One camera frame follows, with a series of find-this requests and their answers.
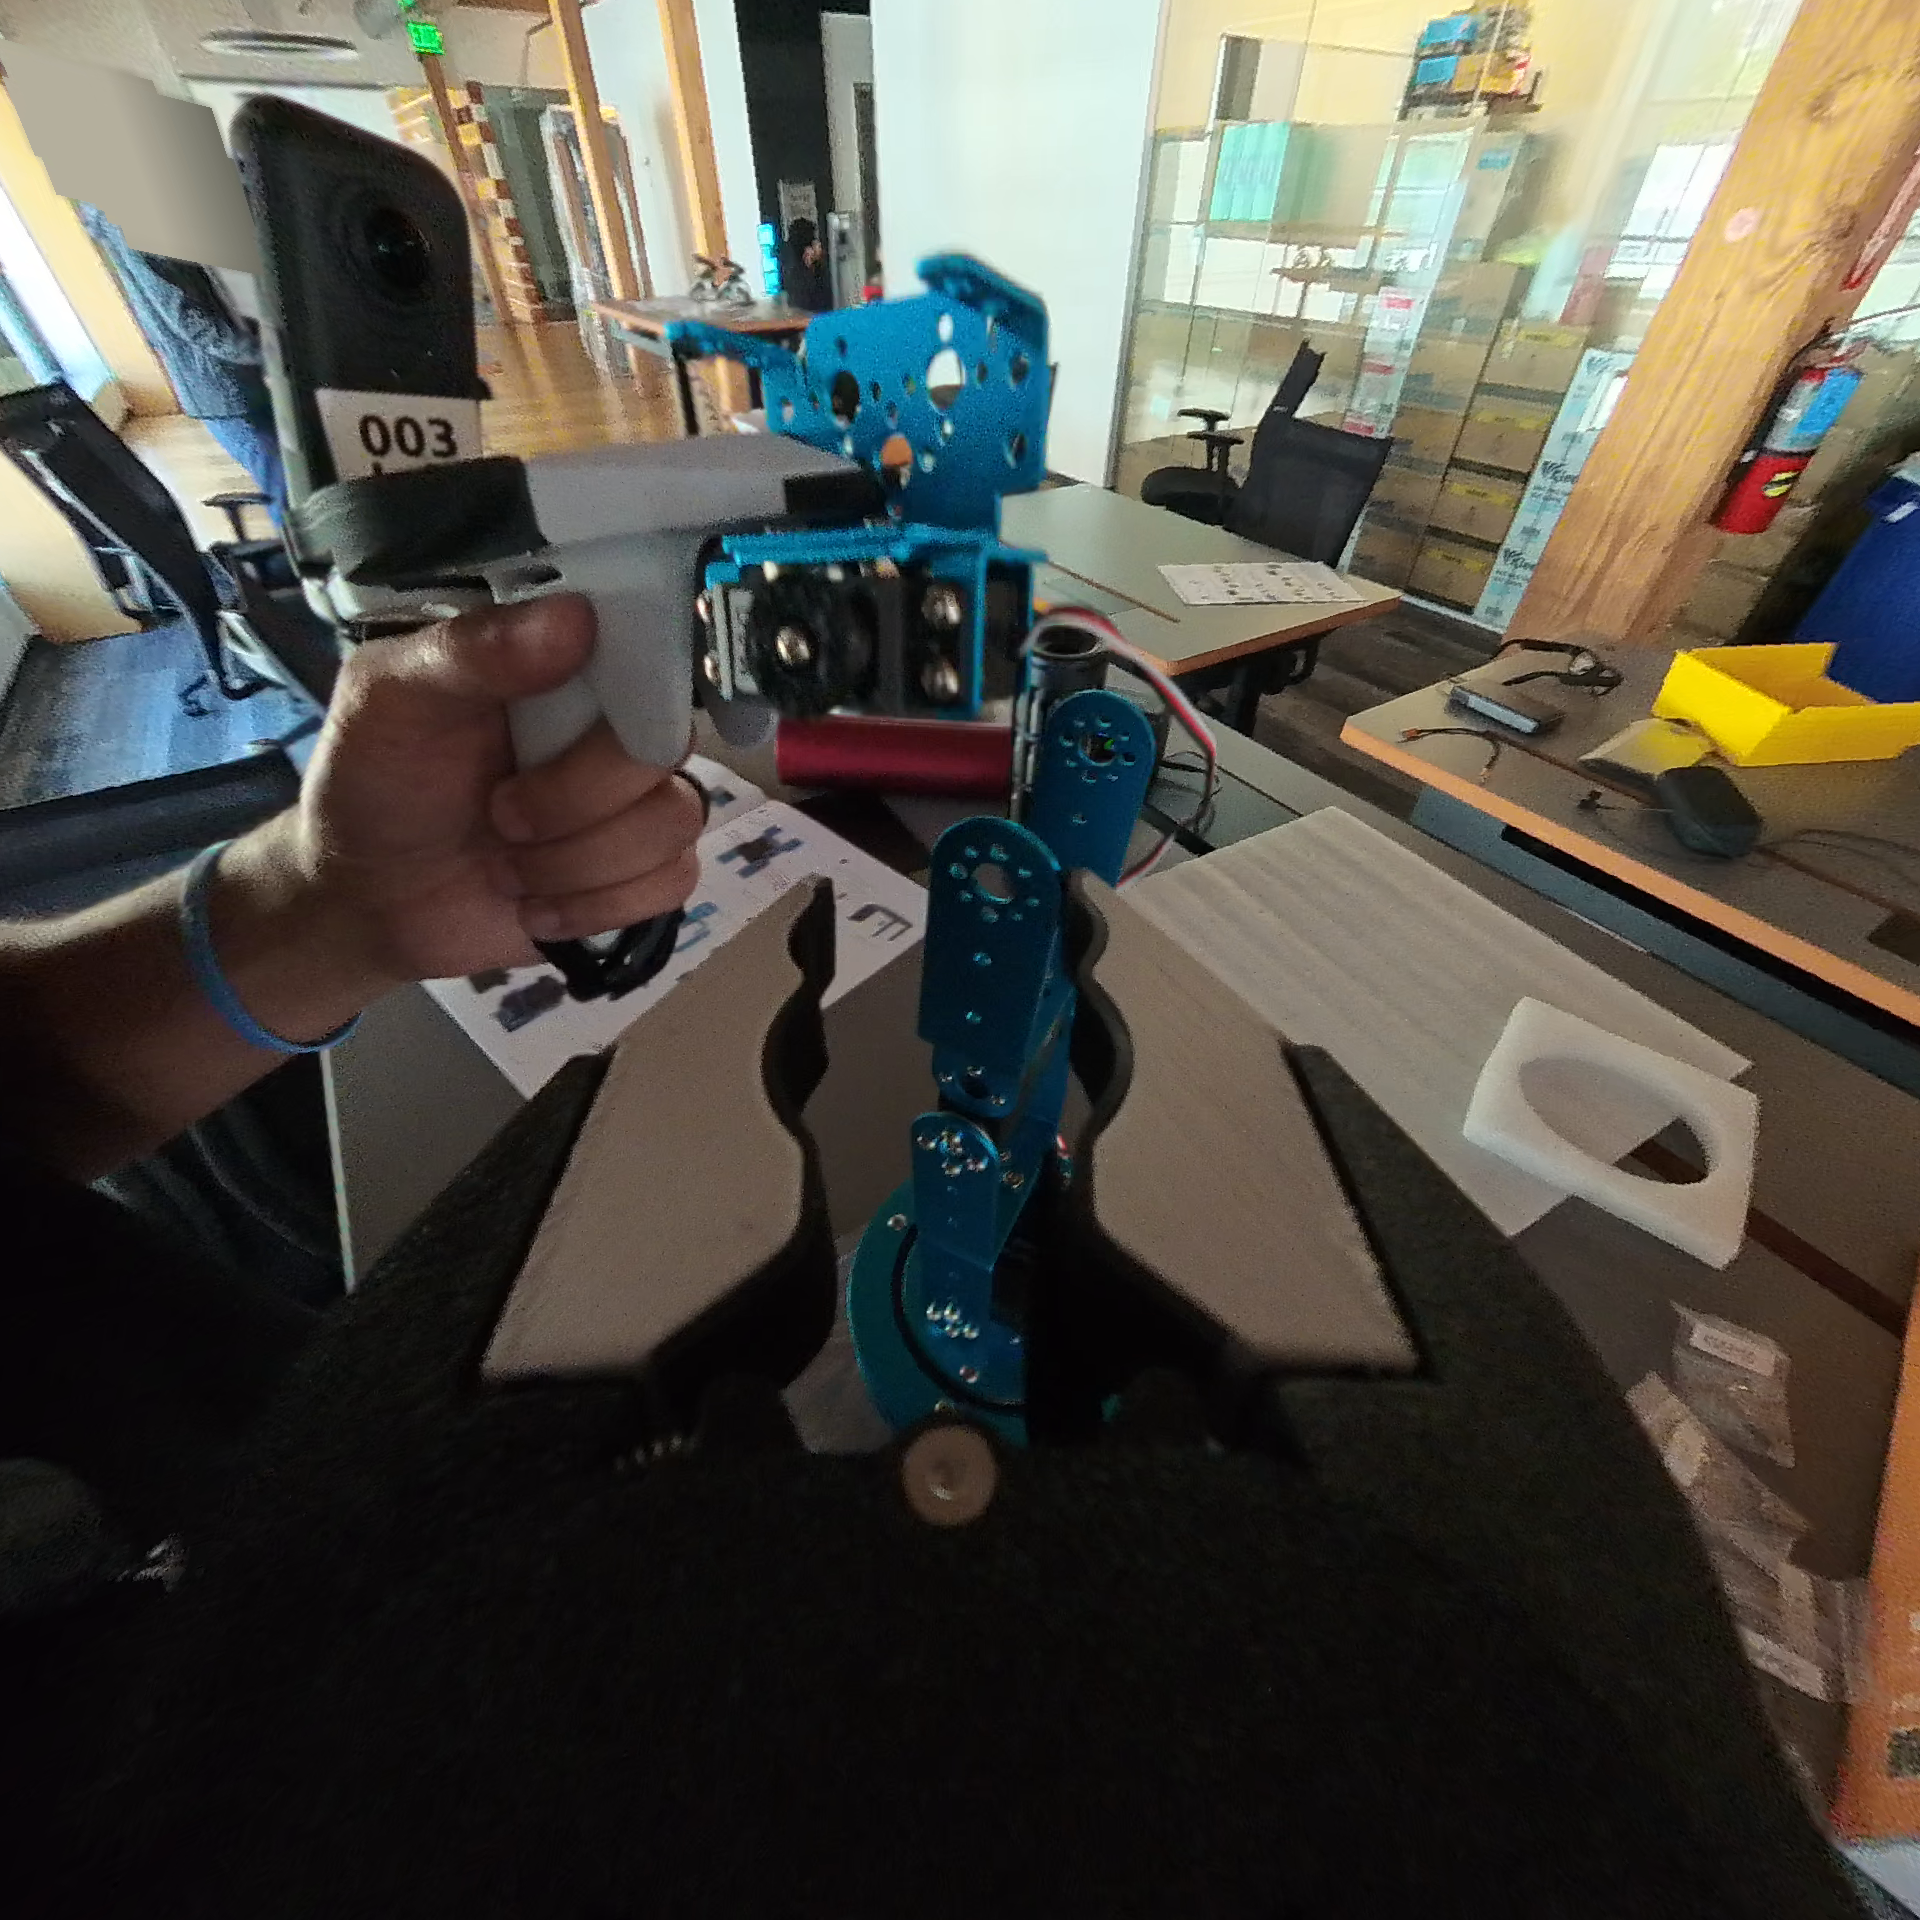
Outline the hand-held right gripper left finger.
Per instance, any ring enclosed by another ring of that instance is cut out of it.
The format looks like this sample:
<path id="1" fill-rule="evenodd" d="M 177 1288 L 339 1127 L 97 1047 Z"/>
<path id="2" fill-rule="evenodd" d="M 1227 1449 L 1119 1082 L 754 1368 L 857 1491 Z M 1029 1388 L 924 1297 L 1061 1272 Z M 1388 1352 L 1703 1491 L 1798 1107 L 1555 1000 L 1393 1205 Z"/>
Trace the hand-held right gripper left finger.
<path id="1" fill-rule="evenodd" d="M 804 1109 L 829 1069 L 829 880 L 804 880 L 610 1047 L 482 1354 L 491 1380 L 794 1380 L 837 1319 Z"/>

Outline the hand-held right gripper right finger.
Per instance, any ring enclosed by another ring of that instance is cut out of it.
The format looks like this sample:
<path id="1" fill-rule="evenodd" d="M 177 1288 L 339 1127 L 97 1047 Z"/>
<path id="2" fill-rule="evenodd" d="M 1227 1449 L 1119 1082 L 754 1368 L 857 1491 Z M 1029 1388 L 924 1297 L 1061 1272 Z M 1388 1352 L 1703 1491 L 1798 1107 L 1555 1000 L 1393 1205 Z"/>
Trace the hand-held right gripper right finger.
<path id="1" fill-rule="evenodd" d="M 1074 987 L 1052 1360 L 1084 1378 L 1411 1378 L 1419 1348 L 1284 1035 L 1096 880 Z"/>

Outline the cluttered background desk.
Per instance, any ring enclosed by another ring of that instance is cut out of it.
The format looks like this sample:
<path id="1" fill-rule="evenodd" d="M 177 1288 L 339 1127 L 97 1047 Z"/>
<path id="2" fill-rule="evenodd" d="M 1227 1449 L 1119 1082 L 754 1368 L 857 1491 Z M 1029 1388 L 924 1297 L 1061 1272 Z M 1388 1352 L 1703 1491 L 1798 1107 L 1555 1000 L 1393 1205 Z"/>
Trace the cluttered background desk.
<path id="1" fill-rule="evenodd" d="M 680 430 L 732 430 L 734 415 L 764 410 L 764 371 L 804 347 L 810 315 L 762 300 L 748 274 L 728 259 L 695 259 L 685 297 L 592 300 L 588 315 L 624 349 L 639 349 L 671 370 Z"/>

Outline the dark grey desk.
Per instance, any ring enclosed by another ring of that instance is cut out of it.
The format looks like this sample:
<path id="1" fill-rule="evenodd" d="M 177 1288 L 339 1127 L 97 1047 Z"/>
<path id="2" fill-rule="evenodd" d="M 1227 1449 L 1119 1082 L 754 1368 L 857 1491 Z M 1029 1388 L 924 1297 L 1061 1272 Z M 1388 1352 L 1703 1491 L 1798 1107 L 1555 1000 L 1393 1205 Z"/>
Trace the dark grey desk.
<path id="1" fill-rule="evenodd" d="M 758 785 L 915 881 L 924 881 L 936 833 L 968 813 L 1003 811 L 947 794 L 788 789 L 775 785 L 770 748 L 713 748 L 718 760 L 702 763 L 702 782 L 737 794 L 740 808 L 745 785 Z M 1796 1000 L 1796 989 L 1781 987 L 1782 1023 L 1774 1019 L 1774 1000 L 1754 1010 L 1721 994 L 1718 976 L 1693 976 L 1668 946 L 1687 960 L 1699 950 L 1708 968 L 1725 954 L 1633 900 L 1594 891 L 1499 822 L 1472 822 L 1465 804 L 1419 794 L 1402 819 L 1245 734 L 1225 737 L 1222 750 L 1222 798 L 1157 870 L 1164 895 L 1172 891 L 1176 864 L 1335 808 L 1746 1058 L 1742 1082 L 1759 1097 L 1758 1219 L 1729 1269 L 1580 1197 L 1546 1211 L 1515 1243 L 1622 1390 L 1648 1370 L 1671 1385 L 1671 1303 L 1774 1337 L 1788 1360 L 1796 1467 L 1751 1461 L 1751 1468 L 1808 1521 L 1788 1565 L 1808 1577 L 1863 1577 L 1918 1283 L 1918 1195 L 1907 1189 L 1918 1179 L 1918 1097 L 1798 1031 L 1793 1023 L 1806 995 Z M 829 1209 L 843 1230 L 859 1227 L 883 1189 L 906 1176 L 898 1127 L 909 1097 L 929 1085 L 924 1047 L 911 1042 L 917 980 L 917 950 L 886 960 L 875 980 L 849 989 L 849 1017 L 829 1011 L 829 1046 L 846 1038 L 857 1050 L 853 1063 L 834 1058 L 819 1091 Z M 418 987 L 379 1004 L 320 1074 L 352 1283 L 515 1118 L 525 1095 Z M 1845 1706 L 1796 1693 L 1774 1669 L 1754 1673 L 1788 1765 L 1813 1808 L 1826 1813 L 1838 1782 Z"/>

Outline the grey desk with orange edge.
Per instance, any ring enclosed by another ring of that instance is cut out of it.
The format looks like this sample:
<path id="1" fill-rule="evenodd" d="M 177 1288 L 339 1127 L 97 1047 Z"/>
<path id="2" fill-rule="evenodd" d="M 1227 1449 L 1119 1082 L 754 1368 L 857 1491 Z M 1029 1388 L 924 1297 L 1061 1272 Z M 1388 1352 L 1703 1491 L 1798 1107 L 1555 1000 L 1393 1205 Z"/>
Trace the grey desk with orange edge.
<path id="1" fill-rule="evenodd" d="M 1189 606 L 1164 565 L 1284 561 L 1278 549 L 1152 511 L 1099 485 L 1046 485 L 1003 502 L 1003 536 L 1046 556 L 1037 603 L 1086 603 L 1172 675 L 1210 672 L 1274 649 L 1302 647 L 1402 603 L 1393 588 L 1350 575 L 1335 603 Z"/>

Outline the neighbouring grey desk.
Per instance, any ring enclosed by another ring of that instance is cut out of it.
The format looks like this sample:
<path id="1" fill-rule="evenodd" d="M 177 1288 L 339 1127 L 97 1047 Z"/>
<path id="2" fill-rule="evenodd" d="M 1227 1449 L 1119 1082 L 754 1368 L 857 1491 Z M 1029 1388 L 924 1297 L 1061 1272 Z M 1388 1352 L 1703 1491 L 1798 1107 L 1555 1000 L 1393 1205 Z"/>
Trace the neighbouring grey desk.
<path id="1" fill-rule="evenodd" d="M 1703 937 L 1708 958 L 1759 963 L 1759 976 L 1835 995 L 1879 1038 L 1918 1042 L 1918 750 L 1734 770 L 1763 822 L 1745 859 L 1687 853 L 1653 800 L 1583 754 L 1653 711 L 1668 649 L 1604 647 L 1619 672 L 1607 697 L 1555 683 L 1529 693 L 1560 706 L 1546 737 L 1452 710 L 1431 683 L 1342 726 L 1342 746 L 1405 774 L 1431 800 L 1427 833 L 1452 808 L 1525 880 L 1571 880 Z"/>

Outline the person's left hand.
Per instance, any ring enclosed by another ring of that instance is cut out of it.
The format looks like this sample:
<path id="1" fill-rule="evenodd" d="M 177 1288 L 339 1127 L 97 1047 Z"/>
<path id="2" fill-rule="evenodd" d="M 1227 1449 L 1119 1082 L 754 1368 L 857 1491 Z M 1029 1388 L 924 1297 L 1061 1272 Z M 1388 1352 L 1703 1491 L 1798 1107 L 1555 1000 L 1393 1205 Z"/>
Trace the person's left hand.
<path id="1" fill-rule="evenodd" d="M 706 813 L 604 723 L 515 766 L 509 711 L 563 690 L 594 615 L 552 594 L 376 641 L 346 663 L 291 831 L 297 974 L 262 1000 L 283 1038 L 324 1038 L 385 994 L 588 942 L 681 907 Z"/>

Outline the white foam sheet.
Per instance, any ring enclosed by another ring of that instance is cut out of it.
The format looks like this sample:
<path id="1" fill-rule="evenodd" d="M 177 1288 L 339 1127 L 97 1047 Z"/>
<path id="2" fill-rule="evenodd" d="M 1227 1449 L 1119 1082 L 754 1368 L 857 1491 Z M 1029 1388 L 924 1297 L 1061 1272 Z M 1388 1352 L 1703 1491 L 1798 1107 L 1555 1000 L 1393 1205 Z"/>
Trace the white foam sheet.
<path id="1" fill-rule="evenodd" d="M 1462 1136 L 1518 1000 L 1745 1086 L 1734 1047 L 1339 808 L 1141 880 L 1128 898 L 1284 1038 L 1329 1050 L 1513 1237 L 1566 1197 Z M 1525 1071 L 1525 1091 L 1578 1146 L 1626 1172 L 1703 1172 L 1687 1127 L 1653 1130 L 1658 1103 L 1609 1074 L 1583 1085 L 1542 1063 Z"/>

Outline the printed assembly manual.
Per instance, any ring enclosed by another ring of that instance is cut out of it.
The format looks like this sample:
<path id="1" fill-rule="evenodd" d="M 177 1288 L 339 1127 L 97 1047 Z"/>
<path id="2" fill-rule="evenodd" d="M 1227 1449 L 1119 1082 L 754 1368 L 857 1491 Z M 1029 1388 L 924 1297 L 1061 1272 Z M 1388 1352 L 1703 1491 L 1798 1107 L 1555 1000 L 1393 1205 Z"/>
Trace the printed assembly manual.
<path id="1" fill-rule="evenodd" d="M 685 774 L 709 794 L 702 881 L 681 907 L 680 942 L 663 974 L 620 1000 L 573 1000 L 554 968 L 482 969 L 429 980 L 439 1010 L 531 1097 L 565 1060 L 614 1046 L 685 976 L 709 963 L 788 891 L 825 880 L 837 900 L 837 974 L 824 1007 L 849 995 L 924 937 L 924 885 L 770 800 L 713 757 L 691 754 Z"/>

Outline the blue wristband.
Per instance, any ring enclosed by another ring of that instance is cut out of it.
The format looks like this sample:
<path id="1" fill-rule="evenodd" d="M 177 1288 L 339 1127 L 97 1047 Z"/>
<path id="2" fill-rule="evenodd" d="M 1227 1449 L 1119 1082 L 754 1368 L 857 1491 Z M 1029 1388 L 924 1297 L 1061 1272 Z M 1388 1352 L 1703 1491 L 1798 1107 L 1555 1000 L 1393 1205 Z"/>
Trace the blue wristband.
<path id="1" fill-rule="evenodd" d="M 333 1031 L 324 1031 L 324 1038 L 283 1038 L 274 1029 L 262 1025 L 233 987 L 213 942 L 213 881 L 218 880 L 218 863 L 229 853 L 229 846 L 233 838 L 205 846 L 194 856 L 194 863 L 182 871 L 177 927 L 194 987 L 199 989 L 205 1007 L 229 1025 L 229 1031 L 254 1050 L 293 1058 L 320 1054 L 349 1042 L 363 1025 L 360 1017 L 337 1025 Z"/>

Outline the loose printed sheet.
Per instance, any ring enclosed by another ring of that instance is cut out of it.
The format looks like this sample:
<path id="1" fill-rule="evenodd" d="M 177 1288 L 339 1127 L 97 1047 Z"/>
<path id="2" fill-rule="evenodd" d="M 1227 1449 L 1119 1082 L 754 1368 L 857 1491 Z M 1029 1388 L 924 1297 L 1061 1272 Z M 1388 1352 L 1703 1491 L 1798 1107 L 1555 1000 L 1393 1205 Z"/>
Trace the loose printed sheet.
<path id="1" fill-rule="evenodd" d="M 1346 606 L 1374 594 L 1325 561 L 1178 561 L 1159 565 L 1164 588 L 1189 610 L 1203 606 Z"/>

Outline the black computer mouse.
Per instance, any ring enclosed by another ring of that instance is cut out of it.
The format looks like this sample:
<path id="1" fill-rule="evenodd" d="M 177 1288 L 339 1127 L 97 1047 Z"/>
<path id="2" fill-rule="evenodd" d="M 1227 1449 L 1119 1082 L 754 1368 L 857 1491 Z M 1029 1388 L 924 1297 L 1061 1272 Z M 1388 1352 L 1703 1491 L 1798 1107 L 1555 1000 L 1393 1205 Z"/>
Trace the black computer mouse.
<path id="1" fill-rule="evenodd" d="M 1729 770 L 1696 760 L 1653 777 L 1653 808 L 1671 844 L 1701 859 L 1746 859 L 1763 844 L 1763 816 Z"/>

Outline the stacked cardboard boxes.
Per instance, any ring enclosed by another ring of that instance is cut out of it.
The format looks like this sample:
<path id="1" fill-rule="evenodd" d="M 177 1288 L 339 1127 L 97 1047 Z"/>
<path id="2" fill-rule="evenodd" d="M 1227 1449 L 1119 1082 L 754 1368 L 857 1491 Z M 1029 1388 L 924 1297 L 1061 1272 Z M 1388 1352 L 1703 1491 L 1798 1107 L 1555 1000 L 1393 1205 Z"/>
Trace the stacked cardboard boxes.
<path id="1" fill-rule="evenodd" d="M 1342 429 L 1388 441 L 1346 565 L 1417 600 L 1513 627 L 1633 349 L 1521 317 L 1521 265 L 1393 277 L 1369 309 Z"/>

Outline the red fire extinguisher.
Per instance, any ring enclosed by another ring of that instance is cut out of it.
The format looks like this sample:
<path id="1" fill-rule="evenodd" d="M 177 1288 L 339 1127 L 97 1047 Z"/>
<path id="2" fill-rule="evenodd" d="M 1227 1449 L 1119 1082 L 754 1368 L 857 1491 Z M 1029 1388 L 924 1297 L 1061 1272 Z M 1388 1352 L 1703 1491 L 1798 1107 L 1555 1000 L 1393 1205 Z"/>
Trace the red fire extinguisher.
<path id="1" fill-rule="evenodd" d="M 1858 392 L 1860 352 L 1860 343 L 1818 339 L 1793 359 L 1736 453 L 1711 517 L 1714 532 L 1736 539 L 1770 532 Z"/>

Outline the wooden pillar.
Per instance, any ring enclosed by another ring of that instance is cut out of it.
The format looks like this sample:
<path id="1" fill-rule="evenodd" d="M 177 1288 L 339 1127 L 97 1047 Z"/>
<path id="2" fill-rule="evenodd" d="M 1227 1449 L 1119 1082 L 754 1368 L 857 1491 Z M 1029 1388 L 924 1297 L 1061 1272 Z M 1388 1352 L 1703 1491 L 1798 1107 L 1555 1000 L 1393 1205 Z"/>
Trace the wooden pillar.
<path id="1" fill-rule="evenodd" d="M 1918 205 L 1918 2 L 1804 2 L 1508 641 L 1648 647 L 1788 365 Z"/>

